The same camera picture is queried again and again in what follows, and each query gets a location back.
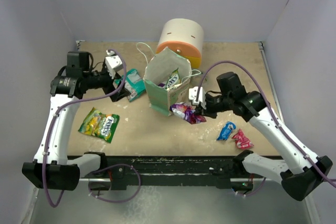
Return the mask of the small blue snack packet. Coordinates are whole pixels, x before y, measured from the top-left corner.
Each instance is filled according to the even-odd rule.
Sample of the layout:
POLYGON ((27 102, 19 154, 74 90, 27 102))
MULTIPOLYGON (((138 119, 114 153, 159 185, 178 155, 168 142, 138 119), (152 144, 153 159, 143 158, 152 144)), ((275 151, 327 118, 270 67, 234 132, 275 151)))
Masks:
POLYGON ((222 127, 219 136, 217 137, 217 141, 226 141, 229 139, 232 132, 236 129, 236 125, 233 122, 226 122, 222 127))

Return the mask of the purple berry candy bag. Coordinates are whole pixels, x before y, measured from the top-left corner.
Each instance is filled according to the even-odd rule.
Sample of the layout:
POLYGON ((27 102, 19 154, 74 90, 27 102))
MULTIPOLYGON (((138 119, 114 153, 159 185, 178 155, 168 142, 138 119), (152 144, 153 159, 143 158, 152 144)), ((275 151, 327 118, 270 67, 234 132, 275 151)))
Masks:
POLYGON ((202 115, 196 115, 195 109, 187 103, 180 102, 170 106, 170 111, 177 117, 183 119, 189 124, 199 124, 206 122, 206 118, 202 115))

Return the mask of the small red snack packet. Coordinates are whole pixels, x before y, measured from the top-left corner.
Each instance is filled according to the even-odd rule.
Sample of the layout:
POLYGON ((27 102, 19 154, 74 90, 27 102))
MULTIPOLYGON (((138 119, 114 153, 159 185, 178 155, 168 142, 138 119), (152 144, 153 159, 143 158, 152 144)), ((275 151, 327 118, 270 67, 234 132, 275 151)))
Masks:
POLYGON ((254 144, 244 135, 241 129, 232 136, 232 139, 235 141, 236 147, 240 150, 247 150, 254 147, 254 144))

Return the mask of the green Fresh paper bag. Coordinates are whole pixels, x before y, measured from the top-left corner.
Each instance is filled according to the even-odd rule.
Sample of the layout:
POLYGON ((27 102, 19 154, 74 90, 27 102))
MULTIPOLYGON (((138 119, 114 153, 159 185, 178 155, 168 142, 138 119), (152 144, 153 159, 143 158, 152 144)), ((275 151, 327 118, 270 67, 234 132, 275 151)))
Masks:
POLYGON ((165 116, 171 115, 170 107, 184 102, 190 81, 202 72, 192 69, 188 59, 168 47, 147 61, 143 81, 151 108, 165 116))

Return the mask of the green Foxs candy bag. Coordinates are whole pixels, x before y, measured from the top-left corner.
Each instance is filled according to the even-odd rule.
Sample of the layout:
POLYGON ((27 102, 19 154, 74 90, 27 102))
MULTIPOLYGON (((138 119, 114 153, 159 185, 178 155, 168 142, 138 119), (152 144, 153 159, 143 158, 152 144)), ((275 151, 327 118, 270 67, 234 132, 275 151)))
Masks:
POLYGON ((169 89, 177 84, 181 83, 181 78, 179 74, 179 69, 175 69, 166 82, 166 89, 169 89))

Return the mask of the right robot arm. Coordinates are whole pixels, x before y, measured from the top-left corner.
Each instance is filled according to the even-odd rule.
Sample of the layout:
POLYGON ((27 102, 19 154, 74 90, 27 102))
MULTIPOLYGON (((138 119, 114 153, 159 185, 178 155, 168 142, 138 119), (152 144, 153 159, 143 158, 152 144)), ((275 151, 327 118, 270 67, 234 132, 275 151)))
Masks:
POLYGON ((275 160, 245 150, 235 157, 233 170, 238 177, 257 174, 269 178, 297 201, 304 200, 327 180, 332 160, 304 145, 260 92, 247 92, 233 72, 224 73, 216 80, 220 91, 215 97, 205 93, 202 87, 193 88, 196 111, 210 118, 216 118, 219 112, 232 111, 257 129, 281 156, 280 160, 275 160))

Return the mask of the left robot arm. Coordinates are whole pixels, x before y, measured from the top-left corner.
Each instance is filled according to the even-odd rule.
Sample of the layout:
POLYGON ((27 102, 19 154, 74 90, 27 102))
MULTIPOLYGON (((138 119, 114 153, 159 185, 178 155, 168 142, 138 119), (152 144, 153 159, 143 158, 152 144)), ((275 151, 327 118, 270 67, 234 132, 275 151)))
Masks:
POLYGON ((25 162, 23 175, 40 189, 74 190, 79 180, 88 174, 96 178, 108 172, 107 158, 102 152, 86 152, 68 159, 68 142, 72 124, 83 95, 88 90, 102 89, 104 97, 116 101, 122 93, 124 80, 118 71, 126 70, 120 54, 108 49, 101 71, 93 69, 93 56, 87 51, 70 51, 67 64, 50 84, 50 110, 43 139, 32 162, 25 162))

